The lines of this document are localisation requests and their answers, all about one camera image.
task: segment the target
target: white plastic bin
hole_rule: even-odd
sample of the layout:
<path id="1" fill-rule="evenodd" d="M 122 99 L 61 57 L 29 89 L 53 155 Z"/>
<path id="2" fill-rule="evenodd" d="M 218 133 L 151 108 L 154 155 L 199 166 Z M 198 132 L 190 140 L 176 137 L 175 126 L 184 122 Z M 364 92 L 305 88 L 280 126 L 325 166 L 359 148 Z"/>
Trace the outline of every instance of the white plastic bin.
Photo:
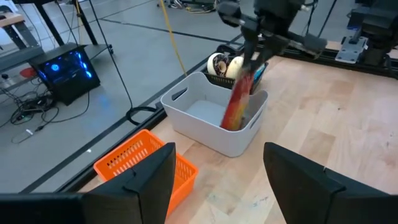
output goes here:
<path id="1" fill-rule="evenodd" d="M 239 131 L 220 128 L 231 90 L 211 84 L 202 72 L 189 75 L 171 88 L 160 101 L 174 130 L 226 156 L 240 156 L 258 131 L 268 94 L 259 90 L 250 96 Z"/>

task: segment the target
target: wooden tabletop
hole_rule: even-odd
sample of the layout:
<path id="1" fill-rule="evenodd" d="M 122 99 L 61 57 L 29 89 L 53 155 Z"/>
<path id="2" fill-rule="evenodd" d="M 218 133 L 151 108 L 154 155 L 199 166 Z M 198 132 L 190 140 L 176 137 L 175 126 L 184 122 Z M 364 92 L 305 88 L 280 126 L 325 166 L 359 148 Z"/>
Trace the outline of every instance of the wooden tabletop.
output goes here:
<path id="1" fill-rule="evenodd" d="M 280 57 L 269 63 L 260 85 L 269 102 L 242 156 L 176 133 L 168 118 L 152 130 L 199 169 L 194 191 L 166 223 L 285 223 L 262 161 L 265 142 L 398 194 L 398 81 Z"/>
<path id="2" fill-rule="evenodd" d="M 12 12 L 1 13 L 0 15 L 5 16 L 5 19 L 0 19 L 0 27 L 16 24 L 17 22 L 23 22 L 25 19 L 22 15 Z"/>

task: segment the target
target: gray floor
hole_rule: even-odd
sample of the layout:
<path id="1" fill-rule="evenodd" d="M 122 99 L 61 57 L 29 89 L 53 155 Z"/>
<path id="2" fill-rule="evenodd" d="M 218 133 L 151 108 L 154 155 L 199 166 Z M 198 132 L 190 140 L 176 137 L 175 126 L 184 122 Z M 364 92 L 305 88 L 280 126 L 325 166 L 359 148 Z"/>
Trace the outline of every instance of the gray floor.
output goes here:
<path id="1" fill-rule="evenodd" d="M 168 33 L 137 26 L 166 29 L 163 13 L 156 7 L 156 1 L 92 1 L 95 4 L 98 17 L 102 18 L 100 24 L 107 41 L 113 45 L 116 63 L 126 82 L 134 106 L 143 103 L 182 74 Z M 332 0 L 320 0 L 313 16 L 311 33 L 319 33 L 332 2 Z M 353 0 L 338 1 L 336 8 L 340 11 L 333 11 L 332 18 L 328 21 L 322 36 L 334 41 L 341 40 L 348 22 L 345 15 L 349 10 L 350 2 Z M 104 40 L 94 21 L 94 15 L 88 2 L 83 2 L 81 5 L 88 20 L 91 21 L 90 25 L 98 42 L 103 43 Z M 242 0 L 241 5 L 245 13 L 252 14 L 252 0 Z M 58 7 L 51 3 L 47 4 L 45 8 L 63 40 L 69 39 L 70 42 L 73 42 L 73 37 L 69 35 L 68 26 L 60 15 Z M 24 9 L 39 32 L 37 35 L 32 29 L 36 37 L 40 37 L 43 48 L 49 50 L 57 46 L 54 39 L 48 35 L 46 27 L 42 25 L 35 9 L 29 5 L 24 5 Z M 72 15 L 74 15 L 73 6 L 62 6 L 62 9 L 71 23 Z M 224 25 L 216 13 L 198 15 L 178 9 L 167 10 L 174 31 L 222 40 L 231 40 L 239 34 L 238 29 Z M 291 30 L 301 33 L 308 16 L 309 13 L 301 12 Z M 80 40 L 75 16 L 73 27 L 73 33 Z M 90 43 L 83 28 L 81 36 L 82 44 Z M 220 44 L 220 42 L 186 35 L 175 35 L 175 40 L 187 70 L 202 61 Z M 8 124 L 0 128 L 0 142 L 2 143 L 0 149 L 0 177 L 2 180 L 0 192 L 20 192 L 124 116 L 129 108 L 129 101 L 109 55 L 106 52 L 102 53 L 93 60 L 93 65 L 101 79 L 101 86 L 91 91 L 90 108 L 83 116 L 60 124 L 50 124 L 20 144 L 12 143 L 11 139 L 14 138 L 15 141 L 18 141 L 24 137 L 26 129 L 36 128 L 40 123 L 39 117 L 20 126 Z M 11 70 L 9 74 L 18 75 L 18 72 L 18 70 Z M 23 95 L 33 88 L 33 85 L 26 84 L 11 92 L 16 91 L 16 95 Z M 0 124 L 9 119 L 15 110 L 11 100 L 1 103 L 5 99 L 4 95 L 0 96 Z M 68 107 L 60 106 L 60 115 L 57 119 L 68 118 L 80 113 L 85 109 L 86 104 L 87 96 L 85 95 Z M 143 120 L 148 115 L 149 113 L 139 113 L 136 119 Z M 57 189 L 133 128 L 134 125 L 124 123 L 91 147 L 89 151 L 49 178 L 35 192 L 51 192 Z"/>

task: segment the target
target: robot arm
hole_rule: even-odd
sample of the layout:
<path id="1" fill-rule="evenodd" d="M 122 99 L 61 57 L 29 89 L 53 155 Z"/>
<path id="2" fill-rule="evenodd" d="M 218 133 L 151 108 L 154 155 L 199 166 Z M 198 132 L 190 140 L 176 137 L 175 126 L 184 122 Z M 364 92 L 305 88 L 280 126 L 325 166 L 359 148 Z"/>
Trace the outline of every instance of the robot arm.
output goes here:
<path id="1" fill-rule="evenodd" d="M 295 47 L 317 58 L 326 48 L 327 41 L 312 34 L 301 36 L 289 32 L 289 27 L 299 10 L 308 10 L 305 0 L 255 0 L 256 17 L 242 14 L 239 4 L 226 1 L 218 5 L 221 20 L 232 27 L 241 27 L 244 37 L 244 61 L 242 69 L 252 73 L 265 61 L 281 54 L 288 47 Z M 264 48 L 256 60 L 251 60 L 259 43 L 259 35 L 265 38 Z"/>

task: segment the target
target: orange plastic basket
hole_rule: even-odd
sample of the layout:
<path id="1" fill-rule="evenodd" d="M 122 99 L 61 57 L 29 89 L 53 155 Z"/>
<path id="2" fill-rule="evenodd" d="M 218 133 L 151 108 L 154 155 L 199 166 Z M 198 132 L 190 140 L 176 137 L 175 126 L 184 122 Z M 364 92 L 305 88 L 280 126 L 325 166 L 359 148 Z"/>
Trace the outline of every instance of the orange plastic basket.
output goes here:
<path id="1" fill-rule="evenodd" d="M 164 146 L 162 140 L 144 129 L 98 160 L 94 164 L 94 169 L 104 181 L 108 181 L 145 159 L 162 146 Z M 193 183 L 197 174 L 198 169 L 177 153 L 174 186 L 167 216 L 193 190 Z"/>

